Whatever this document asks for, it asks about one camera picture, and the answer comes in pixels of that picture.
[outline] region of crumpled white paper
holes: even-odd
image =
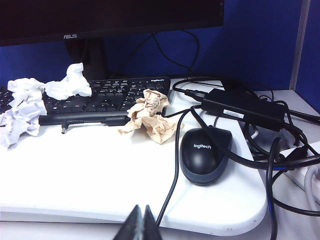
[[[71,64],[66,70],[66,76],[61,81],[50,81],[45,84],[45,92],[49,97],[57,100],[66,100],[70,96],[79,94],[90,97],[92,90],[83,76],[83,63]]]
[[[8,82],[14,100],[11,109],[0,114],[0,146],[8,148],[15,144],[22,133],[39,134],[39,116],[47,115],[42,100],[45,84],[34,78],[21,78]]]

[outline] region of logitech mouse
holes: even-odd
[[[223,147],[231,149],[232,134],[228,130],[209,127],[211,135]],[[207,186],[214,183],[224,172],[228,157],[218,151],[202,128],[188,130],[180,145],[180,167],[193,184]]]

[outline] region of crumpled brown paper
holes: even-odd
[[[118,131],[130,133],[141,128],[143,124],[149,137],[158,144],[167,141],[176,131],[177,123],[156,113],[162,112],[169,105],[168,98],[161,92],[146,89],[144,98],[136,100],[136,104],[128,110],[131,120]]]

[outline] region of crumpled paper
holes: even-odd
[[[8,82],[14,100],[11,109],[0,114],[0,146],[8,148],[18,142],[22,133],[39,134],[39,116],[47,115],[42,93],[44,83],[34,78],[21,78]]]
[[[156,113],[162,112],[169,105],[168,98],[161,92],[146,89],[143,91],[144,98],[136,100],[136,104],[128,110],[131,120],[118,131],[130,133],[141,128],[143,124],[149,137],[158,144],[167,141],[176,131],[177,123],[169,118]]]
[[[83,70],[82,62],[71,64],[66,70],[66,76],[61,81],[50,81],[45,84],[46,94],[57,100],[66,100],[76,94],[90,97],[92,90],[82,74]]]

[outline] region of computer monitor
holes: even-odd
[[[101,37],[223,24],[224,0],[1,0],[0,46],[66,40],[74,62],[86,51],[89,79],[106,75]]]

